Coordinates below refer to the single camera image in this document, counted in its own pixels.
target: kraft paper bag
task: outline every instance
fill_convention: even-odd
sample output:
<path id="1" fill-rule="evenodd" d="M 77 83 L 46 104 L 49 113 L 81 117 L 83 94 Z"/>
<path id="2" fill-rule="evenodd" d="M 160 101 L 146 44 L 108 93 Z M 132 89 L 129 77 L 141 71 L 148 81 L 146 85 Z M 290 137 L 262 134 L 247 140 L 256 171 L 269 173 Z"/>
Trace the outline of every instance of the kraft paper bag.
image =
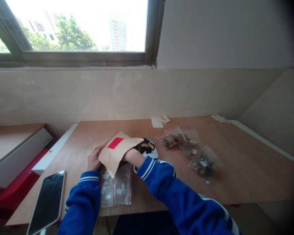
<path id="1" fill-rule="evenodd" d="M 143 140 L 130 138 L 123 132 L 119 132 L 101 150 L 98 159 L 104 164 L 112 178 L 114 178 L 124 154 Z"/>

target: person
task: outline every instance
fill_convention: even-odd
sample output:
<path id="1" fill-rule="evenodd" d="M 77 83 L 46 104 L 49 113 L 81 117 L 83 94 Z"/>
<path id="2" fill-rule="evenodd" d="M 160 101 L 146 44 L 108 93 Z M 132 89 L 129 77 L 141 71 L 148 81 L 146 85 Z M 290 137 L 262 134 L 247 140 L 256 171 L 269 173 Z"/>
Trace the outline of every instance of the person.
<path id="1" fill-rule="evenodd" d="M 105 145 L 94 149 L 88 158 L 87 171 L 66 200 L 64 216 L 58 234 L 83 234 L 93 232 L 100 208 L 98 155 Z M 181 182 L 171 164 L 147 157 L 130 149 L 123 161 L 136 166 L 137 174 L 145 181 L 149 191 L 163 202 L 181 234 L 241 234 L 227 210 L 213 199 L 197 194 Z"/>

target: hand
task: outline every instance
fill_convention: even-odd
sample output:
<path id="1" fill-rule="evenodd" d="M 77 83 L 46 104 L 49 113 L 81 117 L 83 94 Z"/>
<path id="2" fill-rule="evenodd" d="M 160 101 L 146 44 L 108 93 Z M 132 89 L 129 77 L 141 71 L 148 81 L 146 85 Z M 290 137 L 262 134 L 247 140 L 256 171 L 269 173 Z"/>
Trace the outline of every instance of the hand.
<path id="1" fill-rule="evenodd" d="M 145 157 L 136 149 L 130 149 L 124 154 L 122 161 L 129 162 L 137 168 L 140 168 L 145 161 Z"/>
<path id="2" fill-rule="evenodd" d="M 97 171 L 101 165 L 101 162 L 98 159 L 100 151 L 105 147 L 106 144 L 96 147 L 91 155 L 88 156 L 88 167 L 87 171 Z"/>

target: red label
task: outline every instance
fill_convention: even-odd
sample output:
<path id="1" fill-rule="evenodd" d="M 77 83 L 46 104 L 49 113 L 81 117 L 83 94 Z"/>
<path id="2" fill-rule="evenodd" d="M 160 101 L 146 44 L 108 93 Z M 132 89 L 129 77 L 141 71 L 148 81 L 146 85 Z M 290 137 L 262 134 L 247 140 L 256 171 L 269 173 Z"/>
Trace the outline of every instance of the red label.
<path id="1" fill-rule="evenodd" d="M 116 137 L 116 138 L 111 142 L 111 144 L 109 144 L 108 148 L 110 148 L 110 149 L 115 149 L 115 147 L 117 147 L 118 144 L 121 143 L 122 140 L 124 140 L 124 139 L 123 139 L 123 138 Z"/>

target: sky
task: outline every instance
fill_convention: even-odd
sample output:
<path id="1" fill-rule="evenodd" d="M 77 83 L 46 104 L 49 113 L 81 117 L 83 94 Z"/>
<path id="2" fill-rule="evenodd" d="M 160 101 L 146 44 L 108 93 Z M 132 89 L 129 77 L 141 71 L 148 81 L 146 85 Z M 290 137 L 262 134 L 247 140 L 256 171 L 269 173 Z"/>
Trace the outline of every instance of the sky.
<path id="1" fill-rule="evenodd" d="M 42 19 L 44 12 L 73 15 L 97 46 L 110 45 L 109 18 L 126 23 L 128 43 L 144 51 L 147 0 L 6 0 L 17 18 Z"/>

